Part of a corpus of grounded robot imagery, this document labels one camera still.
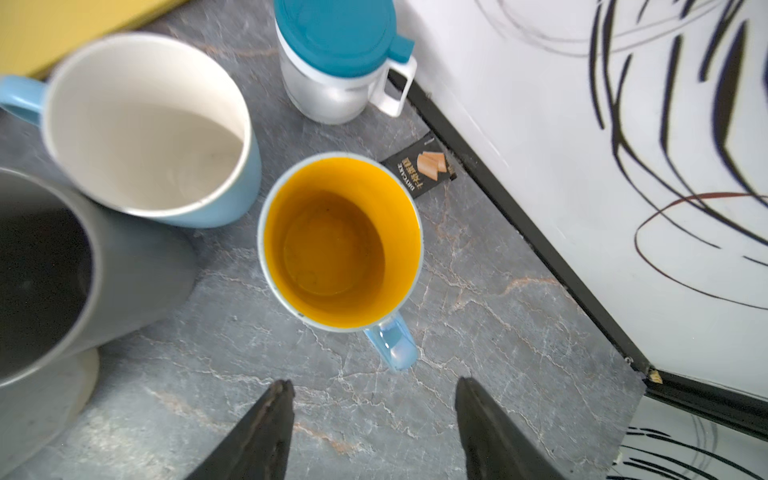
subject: teal lid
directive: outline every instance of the teal lid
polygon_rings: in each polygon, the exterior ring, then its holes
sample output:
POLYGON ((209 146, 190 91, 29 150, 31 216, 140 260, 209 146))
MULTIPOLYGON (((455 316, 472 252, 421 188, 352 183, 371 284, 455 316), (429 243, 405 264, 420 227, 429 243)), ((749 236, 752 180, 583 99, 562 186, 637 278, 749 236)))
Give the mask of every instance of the teal lid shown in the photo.
POLYGON ((392 0, 274 0, 288 45, 306 63, 335 77, 360 77, 389 57, 406 63, 413 41, 397 35, 392 0))

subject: jar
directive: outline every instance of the jar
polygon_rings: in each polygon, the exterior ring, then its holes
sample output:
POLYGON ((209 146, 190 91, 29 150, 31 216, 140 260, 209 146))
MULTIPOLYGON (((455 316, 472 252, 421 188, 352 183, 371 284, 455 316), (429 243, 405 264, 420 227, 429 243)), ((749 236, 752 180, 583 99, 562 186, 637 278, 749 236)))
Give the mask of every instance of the jar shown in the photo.
POLYGON ((323 124, 346 123, 369 102, 400 115, 416 60, 392 0, 274 1, 280 70, 299 111, 323 124), (384 92, 390 70, 406 79, 400 98, 384 92))

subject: marble surface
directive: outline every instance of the marble surface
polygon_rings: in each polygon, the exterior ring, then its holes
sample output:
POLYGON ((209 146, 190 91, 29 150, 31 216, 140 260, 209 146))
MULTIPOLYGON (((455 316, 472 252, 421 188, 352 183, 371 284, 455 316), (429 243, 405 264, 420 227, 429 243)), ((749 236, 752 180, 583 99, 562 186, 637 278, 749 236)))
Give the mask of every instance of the marble surface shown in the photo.
MULTIPOLYGON (((233 225, 187 231, 200 262, 187 305, 103 346, 79 420, 9 478, 184 478, 273 379, 296 388, 287 478, 466 478, 453 393, 470 375, 568 478, 605 477, 640 377, 460 168, 416 201, 426 255, 403 311, 421 353, 410 371, 387 371, 362 333, 303 325, 269 291, 256 231, 276 178, 320 151, 383 160, 427 132, 410 107, 338 127, 304 118, 283 90, 269 0, 192 1, 147 29, 202 48, 242 88, 261 195, 233 225)), ((0 166, 66 181, 7 114, 0 166)))

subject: white mug rim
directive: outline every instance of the white mug rim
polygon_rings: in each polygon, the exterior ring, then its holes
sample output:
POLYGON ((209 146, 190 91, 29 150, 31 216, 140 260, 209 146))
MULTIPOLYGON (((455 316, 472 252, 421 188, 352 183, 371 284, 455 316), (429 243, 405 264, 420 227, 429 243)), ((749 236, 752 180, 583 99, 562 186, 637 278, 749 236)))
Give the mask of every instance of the white mug rim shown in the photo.
POLYGON ((416 208, 416 204, 413 201, 413 197, 411 197, 410 192, 406 190, 406 186, 403 185, 400 179, 396 177, 391 171, 389 171, 388 168, 384 167, 383 165, 381 165, 376 161, 371 160, 368 157, 353 154, 350 152, 332 151, 332 152, 325 152, 321 154, 315 154, 293 165, 291 168, 286 170, 282 175, 280 175, 280 178, 278 178, 277 181, 275 181, 275 184, 272 186, 272 188, 270 188, 270 192, 266 196, 264 205, 261 208, 261 214, 259 215, 257 243, 258 243, 258 249, 259 249, 259 263, 261 263, 261 270, 264 272, 264 278, 266 279, 266 282, 269 284, 270 289, 275 294, 275 296, 280 301, 280 303, 282 303, 283 306, 285 306, 288 309, 288 311, 293 314, 293 316, 300 319, 302 322, 306 323, 309 326, 315 326, 319 329, 323 329, 328 332, 358 332, 361 330, 369 329, 374 325, 377 325, 381 322, 388 320, 390 317, 392 317, 392 315, 394 315, 398 310, 400 310, 400 308, 402 308, 402 306, 405 304, 406 300, 410 298, 411 294, 413 293, 413 290, 416 287, 416 284, 419 281, 419 275, 421 275, 422 266, 424 264, 424 230, 422 227, 422 218, 419 215, 419 210, 416 208), (272 275, 270 274, 270 269, 266 264, 266 254, 264 253, 264 230, 266 229, 266 218, 269 214, 272 202, 274 201, 280 189, 282 189, 283 185, 285 185, 287 181, 294 174, 296 174, 296 172, 303 169, 307 165, 313 164, 317 161, 325 160, 327 158, 337 158, 337 157, 352 158, 354 160, 362 161, 367 164, 371 164, 379 168, 380 170, 383 170, 384 172, 386 172, 400 186, 400 189, 402 190, 403 194, 408 197, 408 200, 411 203, 411 207, 413 208, 413 212, 416 215, 416 221, 419 225, 419 268, 416 271, 416 275, 413 277, 413 282, 411 283, 411 287, 408 289, 408 293, 402 298, 400 303, 398 303, 398 305, 394 309, 392 309, 391 312, 384 315, 384 317, 382 317, 381 319, 371 322, 368 325, 354 326, 350 328, 341 328, 338 326, 330 326, 330 325, 326 325, 325 323, 317 322, 313 319, 310 319, 308 316, 301 313, 296 307, 291 305, 288 302, 288 300, 286 300, 286 298, 283 296, 283 294, 280 292, 280 289, 277 288, 277 285, 275 285, 274 280, 272 279, 272 275))
POLYGON ((221 65, 219 65, 210 56, 206 55, 199 48, 195 48, 192 45, 186 44, 180 40, 168 37, 166 35, 159 35, 159 34, 146 33, 146 32, 118 33, 114 35, 108 35, 103 38, 99 38, 98 40, 92 41, 91 43, 88 43, 85 46, 80 47, 77 51, 75 51, 74 53, 69 55, 67 58, 62 60, 53 70, 53 72, 51 73, 51 77, 49 78, 48 82, 46 82, 47 90, 45 92, 45 99, 43 100, 43 108, 40 113, 40 130, 42 134, 43 144, 45 145, 46 150, 48 150, 48 153, 51 155, 51 158, 53 158, 56 164, 64 172, 67 173, 67 176, 69 177, 69 179, 80 191, 86 193, 90 198, 93 198, 98 203, 103 204, 107 207, 110 207, 112 210, 117 210, 126 214, 134 215, 136 217, 144 217, 144 218, 165 218, 165 217, 176 217, 179 215, 189 214, 199 210, 202 207, 212 204, 215 200, 217 200, 219 197, 224 195, 224 193, 227 192, 230 189, 230 187, 232 187, 232 185, 235 183, 235 181, 237 181, 237 178, 242 173, 243 169, 245 168, 248 157, 250 156, 251 142, 253 140, 253 128, 250 121, 250 114, 247 114, 245 118, 245 125, 244 125, 245 128, 243 132, 243 148, 240 151, 240 156, 237 159, 237 164, 229 173, 229 175, 227 176, 227 179, 224 182, 222 182, 213 192, 209 193, 205 197, 202 197, 198 200, 195 200, 194 202, 183 205, 181 207, 165 208, 165 209, 145 209, 145 208, 125 207, 122 205, 114 204, 109 200, 105 200, 101 196, 94 195, 92 192, 90 192, 89 189, 83 188, 83 185, 78 181, 77 178, 74 178, 74 176, 68 173, 68 169, 66 168, 66 166, 61 164, 61 162, 59 161, 58 152, 56 151, 56 148, 54 145, 53 135, 50 130, 50 119, 48 117, 49 111, 50 111, 50 108, 48 108, 48 104, 52 98, 55 98, 61 79, 65 78, 73 69, 75 69, 83 59, 85 59, 89 55, 94 54, 97 51, 100 51, 104 48, 109 48, 114 44, 120 44, 120 43, 130 44, 130 43, 142 43, 142 42, 170 45, 174 48, 186 50, 192 53, 192 55, 196 55, 198 57, 202 56, 204 58, 205 63, 207 63, 212 68, 217 68, 221 70, 227 75, 227 80, 230 82, 231 86, 235 88, 235 91, 237 91, 237 100, 242 103, 243 107, 245 108, 245 112, 248 112, 248 107, 245 102, 245 98, 243 97, 243 92, 240 91, 240 88, 237 87, 237 84, 234 82, 231 76, 227 73, 226 70, 224 70, 224 68, 221 65))

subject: yellow object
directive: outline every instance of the yellow object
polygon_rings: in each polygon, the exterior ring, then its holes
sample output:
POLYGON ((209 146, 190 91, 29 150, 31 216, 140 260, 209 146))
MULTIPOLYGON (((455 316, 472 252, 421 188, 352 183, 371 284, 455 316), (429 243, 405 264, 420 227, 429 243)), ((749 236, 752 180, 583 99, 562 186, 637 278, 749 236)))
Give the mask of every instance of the yellow object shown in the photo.
POLYGON ((186 0, 0 0, 0 75, 42 78, 81 45, 186 0))
POLYGON ((419 273, 419 219, 382 169, 326 158, 277 192, 264 253, 277 289, 302 314, 337 328, 366 326, 397 308, 419 273))

